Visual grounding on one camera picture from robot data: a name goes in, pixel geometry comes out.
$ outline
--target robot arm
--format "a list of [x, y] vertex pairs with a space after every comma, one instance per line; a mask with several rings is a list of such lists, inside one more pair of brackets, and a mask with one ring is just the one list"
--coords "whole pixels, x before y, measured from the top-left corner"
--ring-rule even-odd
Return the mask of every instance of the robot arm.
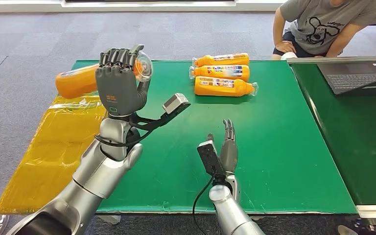
[[[175, 94], [163, 105], [165, 113], [160, 119], [137, 115], [136, 111], [146, 104], [150, 83], [136, 82], [134, 65], [141, 49], [143, 45], [136, 45], [101, 54], [95, 79], [108, 117], [101, 122], [99, 135], [84, 152], [70, 183], [45, 206], [16, 224], [8, 235], [84, 234], [101, 201], [112, 194], [141, 156], [139, 142], [190, 105], [183, 94]], [[141, 136], [138, 129], [147, 133]]]
[[223, 123], [226, 132], [220, 157], [217, 156], [212, 134], [197, 147], [206, 172], [214, 177], [208, 196], [214, 204], [218, 224], [224, 235], [264, 235], [239, 204], [240, 187], [234, 175], [238, 160], [235, 130], [230, 120]]

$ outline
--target orange bottle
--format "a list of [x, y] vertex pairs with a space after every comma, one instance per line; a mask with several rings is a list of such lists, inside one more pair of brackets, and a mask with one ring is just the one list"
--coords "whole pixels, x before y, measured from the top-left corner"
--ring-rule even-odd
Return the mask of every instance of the orange bottle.
[[257, 82], [247, 83], [241, 79], [230, 80], [214, 77], [198, 76], [195, 78], [195, 90], [197, 95], [215, 96], [243, 96], [249, 94], [255, 96], [258, 90]]
[[[80, 97], [85, 93], [97, 90], [95, 71], [100, 64], [86, 66], [80, 69], [62, 72], [55, 77], [55, 87], [58, 93], [66, 98], [72, 99]], [[153, 65], [150, 58], [143, 53], [135, 61], [133, 72], [137, 80], [141, 82], [149, 81], [153, 72]]]
[[189, 78], [196, 76], [218, 77], [225, 79], [241, 79], [245, 82], [249, 80], [250, 69], [247, 65], [209, 65], [189, 68]]
[[201, 67], [204, 65], [249, 65], [250, 58], [247, 53], [228, 55], [206, 55], [201, 58], [193, 58], [192, 66]]

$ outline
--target green tabletop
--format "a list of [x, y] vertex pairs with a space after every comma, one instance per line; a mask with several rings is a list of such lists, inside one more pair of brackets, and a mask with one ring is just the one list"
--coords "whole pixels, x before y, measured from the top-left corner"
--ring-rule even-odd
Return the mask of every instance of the green tabletop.
[[[96, 61], [77, 61], [73, 68]], [[192, 103], [143, 140], [143, 154], [97, 212], [190, 212], [209, 180], [196, 151], [208, 133], [216, 146], [222, 119], [234, 122], [239, 159], [236, 177], [241, 205], [250, 213], [356, 213], [351, 197], [285, 61], [253, 61], [250, 82], [256, 97], [195, 96], [190, 62], [154, 62], [148, 103], [138, 113], [159, 118], [174, 93]], [[205, 193], [198, 212], [213, 212]]]
[[354, 203], [376, 204], [376, 96], [334, 96], [316, 65], [292, 68]]

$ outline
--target floor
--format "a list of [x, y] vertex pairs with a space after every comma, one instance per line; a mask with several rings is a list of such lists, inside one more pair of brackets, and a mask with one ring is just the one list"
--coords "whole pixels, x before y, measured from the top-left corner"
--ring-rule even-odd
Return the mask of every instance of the floor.
[[[269, 59], [271, 13], [0, 14], [0, 194], [57, 91], [54, 77], [77, 59], [97, 59], [109, 47], [145, 44], [158, 60], [248, 52]], [[346, 56], [376, 55], [376, 26], [356, 35]], [[19, 220], [14, 216], [13, 226]], [[342, 216], [282, 216], [259, 220], [268, 234], [333, 234]], [[220, 234], [213, 216], [201, 218]], [[95, 219], [90, 234], [199, 234], [188, 216], [124, 216], [112, 226]]]

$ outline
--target yellow plastic sheet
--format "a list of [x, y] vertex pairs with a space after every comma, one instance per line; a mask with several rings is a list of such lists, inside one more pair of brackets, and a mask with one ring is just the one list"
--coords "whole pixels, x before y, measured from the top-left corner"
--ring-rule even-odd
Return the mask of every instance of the yellow plastic sheet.
[[32, 213], [54, 198], [71, 181], [105, 113], [97, 95], [57, 96], [0, 197], [0, 213]]

